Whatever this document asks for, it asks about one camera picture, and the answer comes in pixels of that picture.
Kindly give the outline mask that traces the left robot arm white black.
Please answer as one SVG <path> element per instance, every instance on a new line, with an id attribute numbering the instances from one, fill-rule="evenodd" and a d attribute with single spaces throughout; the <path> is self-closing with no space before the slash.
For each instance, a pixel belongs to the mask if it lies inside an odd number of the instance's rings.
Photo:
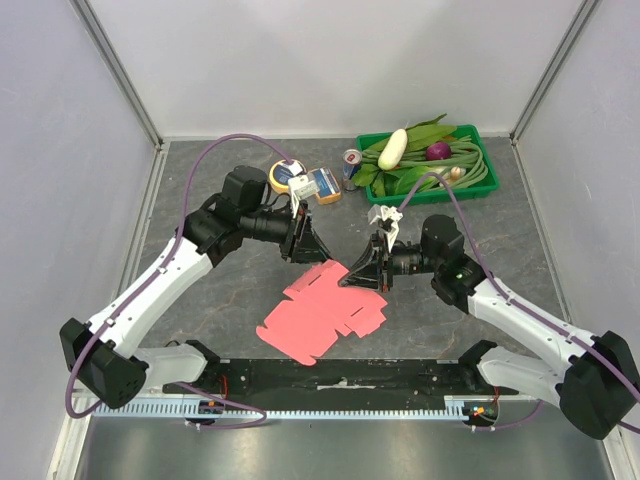
<path id="1" fill-rule="evenodd" d="M 146 387 L 186 382 L 208 393 L 219 382 L 216 356 L 197 341 L 143 349 L 140 343 L 164 312 L 244 240 L 278 245 L 290 263 L 322 263 L 326 246 L 311 225 L 307 203 L 318 186 L 311 174 L 288 182 L 288 203 L 274 208 L 267 174 L 239 166 L 220 192 L 189 213 L 152 265 L 110 306 L 81 322 L 67 320 L 59 336 L 71 383 L 118 409 Z"/>

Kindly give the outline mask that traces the pink cardboard box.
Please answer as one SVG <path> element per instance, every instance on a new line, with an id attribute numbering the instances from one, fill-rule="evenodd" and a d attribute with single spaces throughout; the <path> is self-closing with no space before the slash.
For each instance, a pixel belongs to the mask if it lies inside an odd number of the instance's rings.
<path id="1" fill-rule="evenodd" d="M 298 363 L 312 366 L 340 335 L 363 338 L 373 333 L 386 320 L 387 302 L 375 291 L 339 286 L 346 273 L 335 260 L 313 266 L 283 290 L 286 298 L 256 327 L 257 336 Z"/>

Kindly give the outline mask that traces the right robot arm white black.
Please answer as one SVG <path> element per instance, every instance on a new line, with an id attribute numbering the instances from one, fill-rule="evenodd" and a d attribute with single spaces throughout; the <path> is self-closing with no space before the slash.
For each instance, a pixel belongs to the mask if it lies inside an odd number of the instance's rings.
<path id="1" fill-rule="evenodd" d="M 397 241 L 397 216 L 374 214 L 369 243 L 339 281 L 342 287 L 387 292 L 397 276 L 429 274 L 437 297 L 503 331 L 532 357 L 490 341 L 477 343 L 458 368 L 467 392 L 505 387 L 560 409 L 583 434 L 605 439 L 639 402 L 639 372 L 628 343 L 568 324 L 526 301 L 466 254 L 453 218 L 431 215 L 419 243 Z"/>

